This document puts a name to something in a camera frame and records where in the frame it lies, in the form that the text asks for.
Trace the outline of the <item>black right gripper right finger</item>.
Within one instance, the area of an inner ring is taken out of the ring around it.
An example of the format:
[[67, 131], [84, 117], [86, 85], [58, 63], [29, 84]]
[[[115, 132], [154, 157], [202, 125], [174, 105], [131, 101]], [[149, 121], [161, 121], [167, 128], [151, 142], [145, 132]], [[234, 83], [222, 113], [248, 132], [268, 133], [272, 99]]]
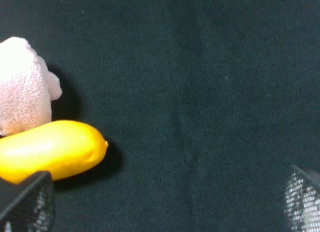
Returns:
[[284, 214], [290, 231], [320, 230], [320, 174], [292, 166], [284, 192]]

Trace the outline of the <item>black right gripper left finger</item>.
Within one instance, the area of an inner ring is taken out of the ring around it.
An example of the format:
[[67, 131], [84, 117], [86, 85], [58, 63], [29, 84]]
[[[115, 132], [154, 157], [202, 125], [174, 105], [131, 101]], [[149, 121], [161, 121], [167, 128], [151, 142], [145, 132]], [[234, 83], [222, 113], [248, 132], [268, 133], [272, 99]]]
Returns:
[[0, 179], [1, 231], [52, 231], [55, 193], [51, 174], [38, 171], [14, 184]]

